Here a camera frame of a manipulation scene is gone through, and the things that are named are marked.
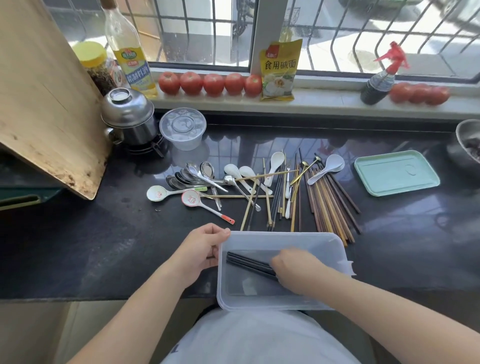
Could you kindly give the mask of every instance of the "tomato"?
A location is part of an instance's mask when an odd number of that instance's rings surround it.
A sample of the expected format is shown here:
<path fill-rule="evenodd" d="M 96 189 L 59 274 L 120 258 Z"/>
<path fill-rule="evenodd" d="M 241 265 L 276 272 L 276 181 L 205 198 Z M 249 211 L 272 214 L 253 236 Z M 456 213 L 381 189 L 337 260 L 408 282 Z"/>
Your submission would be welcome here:
<path fill-rule="evenodd" d="M 168 95 L 176 95 L 180 90 L 180 80 L 173 72 L 163 72 L 158 79 L 158 85 L 160 90 Z"/>
<path fill-rule="evenodd" d="M 240 73 L 231 73 L 225 78 L 225 88 L 232 95 L 240 95 L 245 85 L 245 80 Z"/>
<path fill-rule="evenodd" d="M 421 104 L 427 100 L 431 89 L 427 84 L 413 85 L 413 95 L 408 100 L 412 104 Z"/>
<path fill-rule="evenodd" d="M 220 96 L 223 92 L 225 81 L 223 77 L 216 73 L 210 73 L 204 78 L 204 89 L 207 95 L 211 97 Z"/>
<path fill-rule="evenodd" d="M 399 84 L 393 85 L 389 93 L 390 99 L 396 104 L 408 101 L 412 95 L 413 86 L 408 82 L 400 82 Z"/>
<path fill-rule="evenodd" d="M 185 72 L 180 77 L 180 86 L 187 95 L 195 96 L 200 93 L 204 82 L 202 78 L 195 72 Z"/>
<path fill-rule="evenodd" d="M 448 87 L 432 87 L 427 98 L 428 105 L 440 105 L 450 98 L 450 90 Z"/>
<path fill-rule="evenodd" d="M 245 94 L 255 97 L 262 92 L 262 78 L 256 74 L 251 74 L 245 80 Z"/>

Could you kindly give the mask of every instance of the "window sill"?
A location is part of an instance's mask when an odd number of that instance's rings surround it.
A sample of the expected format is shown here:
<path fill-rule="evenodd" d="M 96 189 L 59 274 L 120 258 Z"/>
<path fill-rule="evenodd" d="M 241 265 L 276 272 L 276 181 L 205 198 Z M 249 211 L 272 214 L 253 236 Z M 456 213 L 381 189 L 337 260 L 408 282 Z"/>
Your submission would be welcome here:
<path fill-rule="evenodd" d="M 436 107 L 425 104 L 394 104 L 388 97 L 373 106 L 360 101 L 358 91 L 319 89 L 294 89 L 293 101 L 260 101 L 258 97 L 230 96 L 224 91 L 219 97 L 208 97 L 202 90 L 199 96 L 191 97 L 182 90 L 175 95 L 153 99 L 156 109 L 189 107 L 203 111 L 267 112 L 288 114 L 348 115 L 363 117 L 395 117 L 421 119 L 475 119 L 480 115 L 478 97 L 452 96 L 446 103 Z"/>

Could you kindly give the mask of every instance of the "food packet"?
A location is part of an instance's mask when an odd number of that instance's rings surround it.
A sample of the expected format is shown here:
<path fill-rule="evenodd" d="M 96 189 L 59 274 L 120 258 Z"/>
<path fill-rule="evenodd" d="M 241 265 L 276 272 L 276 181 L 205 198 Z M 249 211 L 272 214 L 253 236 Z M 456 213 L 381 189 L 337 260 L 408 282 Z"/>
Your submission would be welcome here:
<path fill-rule="evenodd" d="M 293 79 L 297 72 L 302 40 L 273 42 L 260 52 L 262 96 L 260 100 L 293 100 Z"/>

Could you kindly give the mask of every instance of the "hand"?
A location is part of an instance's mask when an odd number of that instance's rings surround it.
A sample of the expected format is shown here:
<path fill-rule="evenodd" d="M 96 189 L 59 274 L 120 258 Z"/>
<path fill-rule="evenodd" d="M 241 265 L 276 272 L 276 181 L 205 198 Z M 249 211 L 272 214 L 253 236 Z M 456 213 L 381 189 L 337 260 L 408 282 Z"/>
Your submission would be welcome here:
<path fill-rule="evenodd" d="M 297 248 L 283 249 L 270 262 L 282 286 L 296 294 L 311 296 L 315 279 L 326 266 L 314 255 Z"/>
<path fill-rule="evenodd" d="M 184 288 L 192 285 L 200 272 L 218 265 L 218 247 L 230 236 L 230 229 L 206 224 L 187 235 L 175 253 L 166 262 L 176 273 Z"/>

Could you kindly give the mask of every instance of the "kitchen counter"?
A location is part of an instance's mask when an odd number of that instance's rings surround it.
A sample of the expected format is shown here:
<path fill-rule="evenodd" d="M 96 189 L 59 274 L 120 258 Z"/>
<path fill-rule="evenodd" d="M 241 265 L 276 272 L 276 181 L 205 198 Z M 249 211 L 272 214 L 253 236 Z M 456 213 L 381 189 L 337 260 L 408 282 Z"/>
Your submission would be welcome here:
<path fill-rule="evenodd" d="M 446 155 L 446 132 L 454 130 L 455 123 L 226 114 L 208 116 L 207 121 L 202 145 L 194 153 L 170 149 L 164 159 L 133 158 L 117 146 L 94 201 L 63 191 L 47 203 L 0 212 L 0 300 L 128 298 L 192 229 L 208 222 L 228 226 L 204 209 L 184 206 L 179 195 L 152 203 L 145 197 L 148 187 L 167 186 L 165 177 L 187 160 L 209 160 L 217 176 L 229 163 L 259 173 L 262 157 L 269 160 L 273 152 L 284 150 L 292 160 L 299 147 L 308 162 L 314 152 L 345 158 L 346 167 L 336 178 L 362 211 L 356 219 L 363 234 L 354 234 L 356 243 L 346 248 L 357 279 L 387 290 L 479 290 L 480 181 Z M 355 130 L 358 126 L 392 130 Z M 441 185 L 386 197 L 369 195 L 354 170 L 355 159 L 408 149 L 427 158 Z M 302 187 L 301 228 L 315 231 Z M 240 229 L 246 201 L 222 203 L 222 212 L 237 221 L 231 228 Z M 255 214 L 252 230 L 264 231 L 265 200 L 260 205 L 263 210 Z M 289 227 L 290 221 L 282 220 L 276 231 Z M 183 296 L 215 294 L 212 268 Z"/>

